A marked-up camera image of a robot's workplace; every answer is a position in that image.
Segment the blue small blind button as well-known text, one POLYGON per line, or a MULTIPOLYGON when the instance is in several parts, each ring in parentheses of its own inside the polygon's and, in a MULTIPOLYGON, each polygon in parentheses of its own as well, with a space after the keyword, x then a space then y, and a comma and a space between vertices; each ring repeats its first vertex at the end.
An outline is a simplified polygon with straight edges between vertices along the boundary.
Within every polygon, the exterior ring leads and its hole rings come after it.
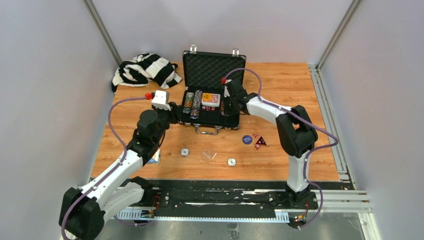
POLYGON ((245 145, 250 145, 250 144, 253 142, 253 138, 252 138, 252 136, 250 136, 250 135, 244 135, 244 136, 242 137, 242 142, 243 142, 245 145))

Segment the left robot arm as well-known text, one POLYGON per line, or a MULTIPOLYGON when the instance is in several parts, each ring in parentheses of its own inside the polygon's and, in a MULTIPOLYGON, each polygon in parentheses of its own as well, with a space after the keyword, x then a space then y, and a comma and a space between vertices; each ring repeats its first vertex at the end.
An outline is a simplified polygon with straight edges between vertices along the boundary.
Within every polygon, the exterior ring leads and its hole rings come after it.
POLYGON ((123 188, 120 185, 154 157, 170 125, 180 121, 179 110, 178 105, 166 104, 143 111, 115 162, 81 188, 71 187, 64 193, 58 220, 64 240, 94 240, 109 219, 126 207, 152 203, 152 185, 146 179, 134 177, 123 188))

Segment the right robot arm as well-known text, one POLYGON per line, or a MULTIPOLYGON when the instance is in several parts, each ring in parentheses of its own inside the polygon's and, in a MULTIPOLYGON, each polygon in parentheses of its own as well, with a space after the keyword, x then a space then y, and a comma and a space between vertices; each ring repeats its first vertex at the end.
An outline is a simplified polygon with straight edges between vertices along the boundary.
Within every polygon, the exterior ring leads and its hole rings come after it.
POLYGON ((318 140, 317 131, 311 126, 305 108, 300 105, 287 107, 260 98, 257 93, 248 94, 238 81, 223 78, 221 83, 224 85, 224 109, 227 115, 244 113, 276 125, 280 145, 289 161, 285 200, 291 208, 299 208, 310 192, 307 154, 314 149, 318 140))

